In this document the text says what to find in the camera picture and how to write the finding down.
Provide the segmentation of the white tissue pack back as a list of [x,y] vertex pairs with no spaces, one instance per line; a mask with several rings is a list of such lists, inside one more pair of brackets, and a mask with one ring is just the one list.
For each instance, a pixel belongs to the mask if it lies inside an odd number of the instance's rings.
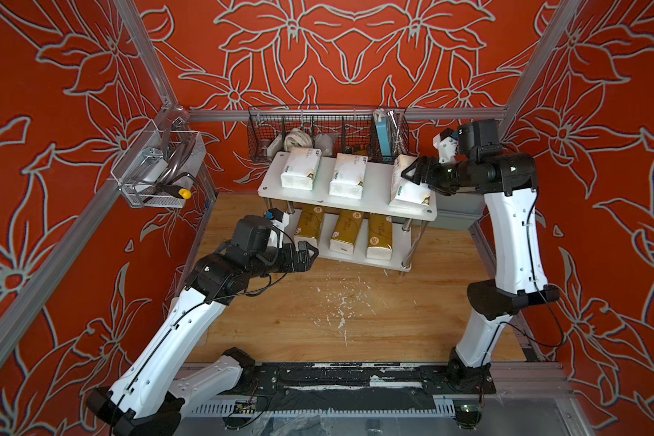
[[390,206],[417,211],[430,207],[431,190],[425,185],[416,185],[401,176],[403,171],[415,164],[416,161],[416,157],[406,154],[401,154],[395,159],[392,166]]

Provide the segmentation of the white tissue pack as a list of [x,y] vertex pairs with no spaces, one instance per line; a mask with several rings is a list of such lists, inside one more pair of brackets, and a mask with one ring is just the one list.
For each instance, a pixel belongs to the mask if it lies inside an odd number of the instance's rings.
[[334,173],[329,183],[329,194],[348,199],[360,200],[368,158],[359,154],[337,154]]
[[317,148],[294,147],[281,173],[282,187],[312,191],[322,154]]
[[403,171],[415,164],[416,161],[416,157],[406,154],[401,154],[395,159],[392,166],[390,206],[417,211],[430,207],[431,190],[425,185],[416,185],[401,176]]

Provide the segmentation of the gold tissue pack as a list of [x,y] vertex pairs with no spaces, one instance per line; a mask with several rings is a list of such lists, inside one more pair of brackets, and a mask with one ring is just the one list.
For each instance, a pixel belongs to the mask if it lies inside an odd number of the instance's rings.
[[296,243],[306,242],[315,248],[319,247],[319,241],[323,228],[325,210],[321,206],[306,205],[301,210],[300,218],[294,230],[294,241]]
[[390,261],[393,253],[392,218],[388,215],[370,214],[366,258]]
[[330,239],[330,250],[353,255],[362,223],[363,212],[341,210]]

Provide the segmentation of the white tissue pack front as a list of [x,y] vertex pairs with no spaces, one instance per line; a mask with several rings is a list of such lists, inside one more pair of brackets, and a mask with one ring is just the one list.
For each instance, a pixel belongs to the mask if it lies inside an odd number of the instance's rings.
[[294,147],[281,173],[282,187],[312,191],[322,154],[317,148]]

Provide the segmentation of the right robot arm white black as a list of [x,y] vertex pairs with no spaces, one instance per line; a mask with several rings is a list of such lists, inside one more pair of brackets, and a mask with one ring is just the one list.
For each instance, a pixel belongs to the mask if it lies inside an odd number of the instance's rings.
[[490,383],[492,352],[503,328],[521,310],[558,301],[560,290],[543,270],[536,226],[539,179],[535,160],[511,152],[499,140],[493,119],[461,125],[446,138],[456,141],[438,157],[419,157],[399,171],[404,180],[452,196],[483,196],[492,220],[496,255],[494,278],[471,283],[472,314],[452,349],[446,380],[454,392],[482,394]]

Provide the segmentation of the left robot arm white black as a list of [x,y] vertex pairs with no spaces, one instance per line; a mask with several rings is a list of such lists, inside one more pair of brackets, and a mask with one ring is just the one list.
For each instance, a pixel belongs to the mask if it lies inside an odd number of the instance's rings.
[[[112,385],[89,394],[86,406],[112,435],[172,435],[199,406],[247,380],[255,361],[234,347],[185,378],[177,374],[212,323],[240,296],[256,297],[277,282],[273,274],[304,273],[319,255],[295,241],[278,209],[247,215],[232,237],[198,261],[162,326],[131,367]],[[268,283],[251,290],[251,281]]]

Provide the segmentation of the white two-tier shelf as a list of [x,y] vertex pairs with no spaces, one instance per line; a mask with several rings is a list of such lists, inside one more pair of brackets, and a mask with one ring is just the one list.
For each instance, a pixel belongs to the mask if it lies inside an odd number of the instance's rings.
[[[428,223],[437,218],[437,199],[433,194],[430,204],[423,208],[408,210],[390,204],[392,185],[392,167],[385,163],[369,163],[364,182],[363,197],[360,200],[330,195],[329,182],[336,160],[324,157],[318,168],[314,189],[312,191],[283,188],[280,176],[288,159],[288,154],[281,152],[272,161],[258,188],[257,194],[266,203],[272,200],[287,201],[298,205],[317,205],[326,212],[325,221],[319,239],[319,256],[324,259],[358,263],[373,267],[390,269],[401,273],[412,268],[412,256],[423,236]],[[330,210],[352,210],[365,214],[388,215],[393,221],[393,253],[389,260],[375,260],[366,256],[368,240],[368,220],[363,220],[353,254],[340,254],[329,248],[334,225],[339,214]]]

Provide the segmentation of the grey plastic storage box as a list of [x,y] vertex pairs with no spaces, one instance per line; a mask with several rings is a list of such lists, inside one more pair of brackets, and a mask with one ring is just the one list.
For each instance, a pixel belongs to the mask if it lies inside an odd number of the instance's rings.
[[436,198],[437,216],[429,227],[468,231],[483,217],[486,205],[481,194],[459,193],[446,196],[432,192]]

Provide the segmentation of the blue box in basket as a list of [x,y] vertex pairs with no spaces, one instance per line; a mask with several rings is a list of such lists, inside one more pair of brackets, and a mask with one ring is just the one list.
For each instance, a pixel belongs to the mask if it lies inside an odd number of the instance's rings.
[[392,135],[391,118],[386,110],[378,108],[374,111],[374,125],[381,160],[383,163],[389,163],[392,161]]

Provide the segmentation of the white cloth roll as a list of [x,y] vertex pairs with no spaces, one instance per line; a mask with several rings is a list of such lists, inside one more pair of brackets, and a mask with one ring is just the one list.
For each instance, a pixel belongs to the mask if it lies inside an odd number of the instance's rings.
[[283,139],[283,150],[290,153],[294,148],[313,148],[314,140],[301,128],[292,129]]

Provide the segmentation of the yellow handled tool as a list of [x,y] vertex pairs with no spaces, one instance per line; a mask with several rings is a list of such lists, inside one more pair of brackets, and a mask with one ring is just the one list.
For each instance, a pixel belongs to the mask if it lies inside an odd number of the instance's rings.
[[167,183],[158,183],[156,191],[169,194],[173,198],[188,200],[192,197],[189,189],[183,188],[180,185],[168,185]]

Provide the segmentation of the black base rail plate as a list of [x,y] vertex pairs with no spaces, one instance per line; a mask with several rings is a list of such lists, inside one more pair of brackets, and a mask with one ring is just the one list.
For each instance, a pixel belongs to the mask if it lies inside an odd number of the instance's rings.
[[227,393],[272,395],[283,387],[309,391],[412,388],[442,395],[496,393],[489,367],[458,371],[445,363],[258,363]]

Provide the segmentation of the clear plastic wall bin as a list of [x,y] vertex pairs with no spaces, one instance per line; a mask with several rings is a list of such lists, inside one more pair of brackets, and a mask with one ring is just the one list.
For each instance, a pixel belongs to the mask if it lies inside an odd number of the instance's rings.
[[[195,194],[210,196],[213,189],[202,175],[205,144],[201,133],[177,120],[160,128],[149,121],[134,145],[113,164],[111,176],[127,203],[133,208],[181,209]],[[158,183],[189,189],[188,200],[156,191]]]

